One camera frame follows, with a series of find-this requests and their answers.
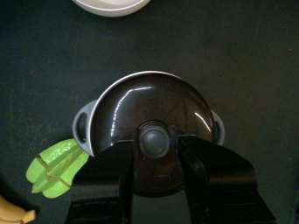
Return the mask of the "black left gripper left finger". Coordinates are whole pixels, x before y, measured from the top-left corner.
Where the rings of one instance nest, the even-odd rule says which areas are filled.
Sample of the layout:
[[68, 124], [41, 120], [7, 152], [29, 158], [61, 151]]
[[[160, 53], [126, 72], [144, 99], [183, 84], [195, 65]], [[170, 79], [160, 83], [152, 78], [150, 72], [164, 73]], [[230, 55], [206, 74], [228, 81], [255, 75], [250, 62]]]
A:
[[79, 170], [64, 224], [132, 224], [134, 143], [115, 143]]

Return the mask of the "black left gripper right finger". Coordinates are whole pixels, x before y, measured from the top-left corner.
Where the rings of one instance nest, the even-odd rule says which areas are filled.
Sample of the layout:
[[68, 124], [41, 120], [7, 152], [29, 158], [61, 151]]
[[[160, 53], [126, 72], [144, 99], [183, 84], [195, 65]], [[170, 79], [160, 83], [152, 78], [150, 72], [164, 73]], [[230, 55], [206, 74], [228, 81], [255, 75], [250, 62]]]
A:
[[171, 153], [191, 224], [276, 224], [255, 168], [236, 152], [172, 126]]

